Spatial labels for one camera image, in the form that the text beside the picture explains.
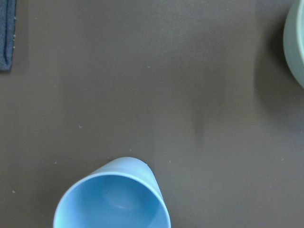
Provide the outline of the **dark grey folded cloth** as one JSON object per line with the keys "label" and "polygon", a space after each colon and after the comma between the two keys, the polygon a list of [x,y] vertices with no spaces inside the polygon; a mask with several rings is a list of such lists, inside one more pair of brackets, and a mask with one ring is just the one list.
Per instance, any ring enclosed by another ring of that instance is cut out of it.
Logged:
{"label": "dark grey folded cloth", "polygon": [[0,70],[9,71],[12,66],[16,0],[0,1]]}

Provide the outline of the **green ceramic bowl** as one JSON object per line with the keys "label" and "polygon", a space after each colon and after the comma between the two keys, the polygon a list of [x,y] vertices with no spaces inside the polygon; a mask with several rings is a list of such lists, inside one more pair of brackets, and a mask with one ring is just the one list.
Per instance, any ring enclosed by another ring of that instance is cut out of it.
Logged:
{"label": "green ceramic bowl", "polygon": [[287,14],[283,48],[287,65],[300,86],[304,86],[304,2],[296,0]]}

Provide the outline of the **blue plastic cup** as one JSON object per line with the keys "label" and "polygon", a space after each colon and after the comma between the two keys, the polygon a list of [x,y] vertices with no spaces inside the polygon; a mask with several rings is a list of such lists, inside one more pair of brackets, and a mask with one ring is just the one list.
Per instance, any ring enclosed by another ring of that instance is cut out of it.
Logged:
{"label": "blue plastic cup", "polygon": [[115,159],[73,184],[60,199],[55,228],[170,228],[171,219],[150,167]]}

